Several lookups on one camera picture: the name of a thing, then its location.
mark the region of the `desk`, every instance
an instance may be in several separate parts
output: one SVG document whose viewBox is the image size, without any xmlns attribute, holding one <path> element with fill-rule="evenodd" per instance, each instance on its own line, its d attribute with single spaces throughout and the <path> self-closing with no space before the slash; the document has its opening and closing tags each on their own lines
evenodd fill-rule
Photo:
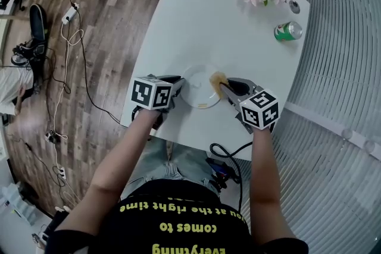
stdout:
<svg viewBox="0 0 381 254">
<path fill-rule="evenodd" d="M 160 0 L 132 76 L 182 75 L 191 65 L 211 64 L 228 77 L 250 79 L 271 89 L 282 111 L 305 34 L 300 40 L 281 43 L 273 31 L 278 24 L 295 20 L 305 33 L 310 4 L 297 1 L 301 7 L 298 15 L 287 4 L 255 8 L 242 0 Z M 135 107 L 130 102 L 131 89 L 129 86 L 121 117 L 124 126 L 131 123 Z M 206 151 L 217 142 L 233 152 L 252 139 L 227 101 L 207 109 L 191 108 L 180 96 L 175 102 L 176 108 L 152 135 Z M 250 160 L 250 148 L 236 157 Z"/>
</svg>

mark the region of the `soda can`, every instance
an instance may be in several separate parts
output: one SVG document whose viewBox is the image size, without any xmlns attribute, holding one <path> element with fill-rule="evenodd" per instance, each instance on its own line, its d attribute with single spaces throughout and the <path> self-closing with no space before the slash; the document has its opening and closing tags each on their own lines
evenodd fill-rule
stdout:
<svg viewBox="0 0 381 254">
<path fill-rule="evenodd" d="M 280 24 L 274 29 L 274 35 L 277 40 L 296 40 L 302 37 L 303 30 L 296 21 Z"/>
</svg>

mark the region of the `wooden floor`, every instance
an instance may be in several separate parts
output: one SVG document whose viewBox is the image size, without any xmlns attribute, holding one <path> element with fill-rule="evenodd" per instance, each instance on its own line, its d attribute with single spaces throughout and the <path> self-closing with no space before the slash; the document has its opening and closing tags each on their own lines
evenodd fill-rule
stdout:
<svg viewBox="0 0 381 254">
<path fill-rule="evenodd" d="M 144 39 L 148 24 L 159 0 L 73 0 L 79 4 L 85 31 L 88 83 L 94 102 L 120 118 L 130 76 Z M 50 23 L 49 47 L 55 50 L 57 66 L 54 76 L 64 77 L 65 41 L 60 35 L 61 19 L 70 7 L 69 0 L 24 0 L 24 5 L 41 4 Z M 79 28 L 78 16 L 70 26 L 71 33 Z M 67 35 L 68 27 L 63 29 Z M 12 48 L 30 36 L 29 23 L 14 21 L 10 27 L 5 62 Z M 44 139 L 53 129 L 53 114 L 62 84 L 50 82 L 39 95 L 23 103 L 21 114 L 6 128 L 7 146 L 15 176 L 30 183 L 39 194 L 38 204 L 48 213 L 62 206 L 59 187 L 50 179 L 41 162 L 32 155 L 20 139 L 27 142 L 49 169 L 55 164 L 54 146 Z M 70 48 L 67 83 L 71 94 L 64 93 L 58 106 L 55 126 L 68 140 L 57 145 L 58 163 L 67 171 L 67 181 L 79 198 L 86 192 L 97 165 L 117 143 L 124 127 L 106 113 L 96 109 L 86 96 L 84 60 L 80 44 Z M 50 123 L 46 103 L 51 113 Z M 65 186 L 61 189 L 71 193 Z"/>
</svg>

